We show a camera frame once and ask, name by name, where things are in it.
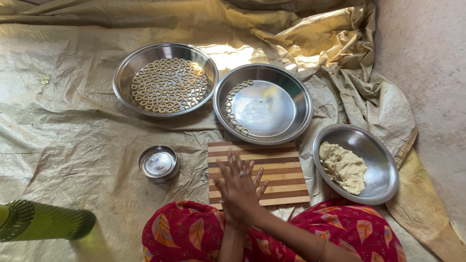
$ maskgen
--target crumpled tarp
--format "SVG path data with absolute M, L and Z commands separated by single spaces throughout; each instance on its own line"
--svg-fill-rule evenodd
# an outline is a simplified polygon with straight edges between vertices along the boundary
M 140 261 L 142 228 L 155 210 L 175 200 L 208 203 L 208 184 L 200 180 L 206 145 L 225 139 L 212 102 L 177 118 L 154 119 L 125 108 L 113 93 L 119 62 L 147 44 L 198 46 L 221 76 L 262 62 L 306 84 L 315 111 L 296 143 L 313 197 L 276 207 L 274 214 L 285 220 L 336 196 L 312 158 L 312 141 L 324 126 L 348 119 L 397 158 L 415 127 L 411 108 L 396 85 L 372 70 L 374 6 L 345 6 L 302 18 L 220 0 L 56 0 L 41 6 L 0 0 L 0 201 L 84 208 L 99 223 L 80 241 L 3 243 L 0 259 Z M 39 84 L 44 75 L 51 75 L 47 85 Z M 181 159 L 170 184 L 155 185 L 138 170 L 140 153 L 158 144 Z M 397 235 L 404 231 L 399 228 Z M 400 240 L 412 247 L 408 258 L 435 260 L 409 234 Z

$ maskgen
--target dough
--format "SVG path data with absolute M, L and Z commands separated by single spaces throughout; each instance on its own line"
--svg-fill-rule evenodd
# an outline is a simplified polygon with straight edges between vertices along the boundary
M 340 184 L 344 190 L 359 195 L 364 189 L 364 160 L 352 151 L 339 145 L 323 142 L 319 147 L 319 159 L 329 178 Z

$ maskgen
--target red skirt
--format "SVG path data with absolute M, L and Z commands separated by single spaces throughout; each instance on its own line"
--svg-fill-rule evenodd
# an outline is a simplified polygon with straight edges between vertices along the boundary
M 343 198 L 321 202 L 289 223 L 346 249 L 363 261 L 405 262 L 403 248 L 375 209 Z M 225 220 L 223 212 L 200 203 L 179 201 L 157 210 L 142 235 L 148 262 L 217 261 Z M 244 261 L 304 261 L 269 234 L 250 228 Z

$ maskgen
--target small steel bowl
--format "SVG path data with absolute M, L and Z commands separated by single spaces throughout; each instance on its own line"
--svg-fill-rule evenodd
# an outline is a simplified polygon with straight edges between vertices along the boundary
M 231 113 L 240 131 L 227 113 L 227 97 L 234 87 L 252 80 L 253 85 L 235 93 Z M 213 93 L 213 109 L 225 129 L 249 143 L 278 145 L 295 139 L 308 127 L 313 113 L 311 95 L 293 74 L 268 64 L 248 64 L 229 71 L 220 79 Z
M 367 166 L 364 174 L 365 188 L 359 195 L 345 191 L 325 173 L 319 159 L 319 147 L 324 141 L 351 150 L 364 160 Z M 315 137 L 312 153 L 315 166 L 324 181 L 346 199 L 364 205 L 380 205 L 397 192 L 399 176 L 393 157 L 380 140 L 362 128 L 350 124 L 326 126 Z
M 207 90 L 194 106 L 176 113 L 155 113 L 143 109 L 131 95 L 131 81 L 136 73 L 148 63 L 162 58 L 183 58 L 198 63 L 207 76 Z M 213 88 L 219 79 L 215 62 L 199 48 L 182 43 L 157 43 L 142 47 L 129 54 L 118 65 L 113 75 L 113 91 L 118 99 L 129 109 L 151 117 L 174 117 L 194 111 L 205 104 L 213 94 Z
M 144 150 L 138 159 L 139 170 L 154 183 L 174 178 L 179 171 L 176 153 L 166 145 L 155 145 Z

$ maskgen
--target striped cutting board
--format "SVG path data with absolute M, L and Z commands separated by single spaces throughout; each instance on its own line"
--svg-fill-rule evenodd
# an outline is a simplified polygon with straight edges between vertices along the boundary
M 294 142 L 274 146 L 251 145 L 244 142 L 214 142 L 207 144 L 209 201 L 212 207 L 222 209 L 222 204 L 219 203 L 221 194 L 213 180 L 222 178 L 217 160 L 228 166 L 228 150 L 236 151 L 242 160 L 254 160 L 253 175 L 260 167 L 264 168 L 259 186 L 262 186 L 266 179 L 270 182 L 259 201 L 261 206 L 311 201 Z

